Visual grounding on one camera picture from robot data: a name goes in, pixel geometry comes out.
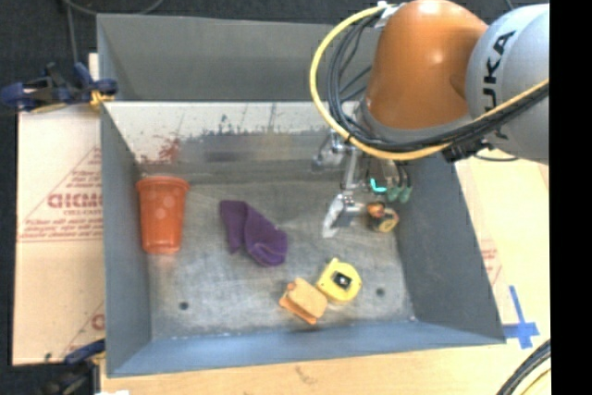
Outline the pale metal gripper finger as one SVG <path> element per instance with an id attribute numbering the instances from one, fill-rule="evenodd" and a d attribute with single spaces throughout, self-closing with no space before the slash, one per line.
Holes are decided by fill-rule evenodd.
<path id="1" fill-rule="evenodd" d="M 331 202 L 325 215 L 321 235 L 324 239 L 334 238 L 342 228 L 336 227 L 336 218 L 344 204 L 354 204 L 349 194 L 339 193 Z"/>
<path id="2" fill-rule="evenodd" d="M 355 219 L 362 217 L 364 213 L 364 204 L 344 204 L 338 212 L 336 227 L 347 228 Z"/>

